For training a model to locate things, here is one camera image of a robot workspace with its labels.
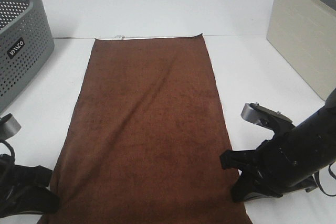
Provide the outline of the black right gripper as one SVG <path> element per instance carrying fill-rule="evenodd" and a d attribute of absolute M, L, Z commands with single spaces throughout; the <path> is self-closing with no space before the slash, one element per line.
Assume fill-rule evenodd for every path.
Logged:
<path fill-rule="evenodd" d="M 232 187 L 233 202 L 281 198 L 294 191 L 316 189 L 310 158 L 316 151 L 317 134 L 315 125 L 298 125 L 263 141 L 254 150 L 226 150 L 221 154 L 223 169 L 242 172 Z"/>

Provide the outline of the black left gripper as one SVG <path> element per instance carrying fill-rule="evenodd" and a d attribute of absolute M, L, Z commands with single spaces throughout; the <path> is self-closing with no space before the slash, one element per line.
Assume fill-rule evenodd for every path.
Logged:
<path fill-rule="evenodd" d="M 1 212 L 56 213 L 60 200 L 47 189 L 51 176 L 51 169 L 43 166 L 16 165 L 9 155 L 1 155 Z"/>

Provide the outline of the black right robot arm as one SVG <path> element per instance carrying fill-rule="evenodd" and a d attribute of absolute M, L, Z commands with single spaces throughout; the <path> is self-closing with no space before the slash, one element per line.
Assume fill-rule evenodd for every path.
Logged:
<path fill-rule="evenodd" d="M 280 198 L 321 186 L 318 171 L 335 162 L 335 102 L 326 102 L 297 126 L 258 103 L 246 103 L 241 117 L 274 135 L 254 150 L 226 150 L 220 156 L 222 169 L 241 171 L 230 191 L 234 202 Z"/>

